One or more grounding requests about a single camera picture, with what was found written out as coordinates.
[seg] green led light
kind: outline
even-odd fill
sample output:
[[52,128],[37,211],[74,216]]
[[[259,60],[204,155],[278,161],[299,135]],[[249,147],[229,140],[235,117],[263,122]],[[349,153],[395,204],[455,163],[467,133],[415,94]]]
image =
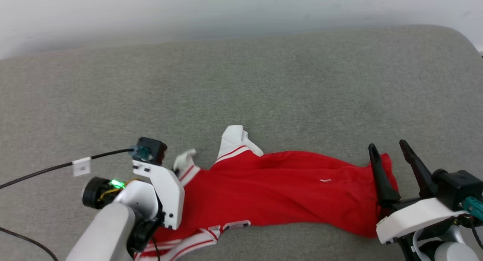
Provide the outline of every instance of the green led light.
[[113,185],[115,188],[125,188],[126,187],[123,182],[119,182],[118,180],[111,180],[111,185]]

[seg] white stripe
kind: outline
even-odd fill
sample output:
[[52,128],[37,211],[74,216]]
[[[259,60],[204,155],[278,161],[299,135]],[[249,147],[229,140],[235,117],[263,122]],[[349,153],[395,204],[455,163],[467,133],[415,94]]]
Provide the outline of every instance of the white stripe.
[[196,165],[193,166],[193,168],[188,172],[188,174],[186,174],[186,176],[180,180],[181,185],[184,187],[186,184],[188,184],[188,182],[190,182],[198,172],[200,172],[200,167]]
[[243,126],[228,126],[221,136],[220,149],[217,158],[220,158],[222,155],[227,154],[230,151],[233,151],[241,145],[243,145]]
[[208,230],[210,230],[211,232],[213,232],[217,238],[220,238],[220,235],[221,235],[221,225],[216,225],[216,226],[212,226],[212,227],[209,227]]
[[252,225],[252,222],[250,220],[240,220],[240,221],[235,221],[235,222],[229,222],[229,223],[226,223],[224,226],[223,226],[223,230],[226,229],[226,227],[232,227],[232,226],[236,226],[236,228],[243,228],[245,224],[248,224],[248,226]]
[[[159,245],[159,244],[156,244],[157,245],[157,249],[158,250],[169,250],[169,249],[172,249],[176,246],[176,244],[173,244],[173,245]],[[152,247],[146,247],[146,249],[144,251],[155,251],[156,248],[154,246]]]
[[237,155],[241,154],[242,152],[244,152],[244,151],[249,151],[249,150],[250,150],[250,149],[249,149],[248,147],[243,147],[243,148],[239,149],[238,151],[235,151],[235,152],[234,152],[234,153],[232,153],[232,154],[229,154],[229,155],[227,155],[227,156],[221,156],[221,157],[220,157],[220,159],[218,159],[218,160],[217,160],[215,163],[221,162],[221,161],[223,161],[223,160],[225,160],[225,159],[228,159],[228,158],[235,157],[235,156],[237,156]]
[[[202,232],[204,232],[205,234],[213,237],[213,235],[207,229],[200,228],[200,230]],[[221,234],[220,230],[217,229],[217,230],[210,230],[210,231],[216,236],[216,237],[213,237],[213,239],[214,239],[213,241],[216,242],[220,238],[220,234]]]
[[[192,245],[195,245],[195,244],[198,244],[198,243],[204,242],[204,241],[207,241],[207,242],[206,243],[202,243],[202,244],[200,244],[198,246],[192,247],[191,249],[188,249],[186,251],[183,251],[183,250],[185,250],[186,248],[188,248],[188,247],[190,247]],[[179,244],[176,245],[176,247],[172,248],[166,254],[163,254],[161,256],[161,261],[170,261],[176,254],[178,254],[179,252],[182,252],[183,251],[182,254],[176,256],[176,259],[178,259],[178,258],[180,258],[181,256],[183,256],[184,254],[186,254],[188,252],[194,251],[194,250],[199,249],[199,248],[202,248],[202,247],[214,245],[214,244],[216,244],[216,239],[210,233],[205,233],[205,232],[197,233],[196,235],[192,235],[192,236],[190,236],[190,237],[188,237],[186,239],[183,239]],[[153,250],[151,250],[151,251],[145,250],[144,252],[152,252],[152,251],[155,251],[154,247],[152,249]],[[151,261],[151,260],[153,260],[154,261],[154,260],[157,260],[157,256],[155,256],[155,257],[143,256],[140,260],[142,260],[142,261]]]
[[156,245],[163,245],[163,244],[178,244],[179,242],[183,241],[183,239],[174,239],[174,240],[169,240],[169,241],[162,241],[156,243]]

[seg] white label tag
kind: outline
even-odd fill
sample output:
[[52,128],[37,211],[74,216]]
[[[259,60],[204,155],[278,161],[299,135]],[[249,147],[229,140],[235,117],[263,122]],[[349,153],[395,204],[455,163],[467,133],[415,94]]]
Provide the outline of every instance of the white label tag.
[[82,158],[72,162],[74,167],[74,177],[90,173],[90,157]]
[[250,220],[235,221],[235,222],[226,223],[223,226],[223,230],[243,228],[243,227],[248,227],[250,225],[252,225]]

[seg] garment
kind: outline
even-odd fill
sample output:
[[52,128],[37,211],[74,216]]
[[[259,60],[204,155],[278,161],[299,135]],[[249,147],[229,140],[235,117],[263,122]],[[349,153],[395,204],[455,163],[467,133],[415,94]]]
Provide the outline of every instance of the garment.
[[[178,156],[175,168],[185,188],[177,230],[159,228],[154,237],[163,261],[216,244],[227,229],[295,222],[330,223],[345,231],[376,237],[378,206],[370,166],[357,167],[306,151],[263,154],[241,125],[222,135],[210,170],[193,162],[194,150]],[[383,167],[397,190],[391,161]],[[149,244],[136,260],[156,260]]]

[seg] white wall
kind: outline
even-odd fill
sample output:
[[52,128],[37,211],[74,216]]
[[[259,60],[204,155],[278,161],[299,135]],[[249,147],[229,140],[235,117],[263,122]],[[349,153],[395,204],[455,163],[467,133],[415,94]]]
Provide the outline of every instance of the white wall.
[[0,0],[0,59],[83,46],[432,24],[483,52],[483,0]]

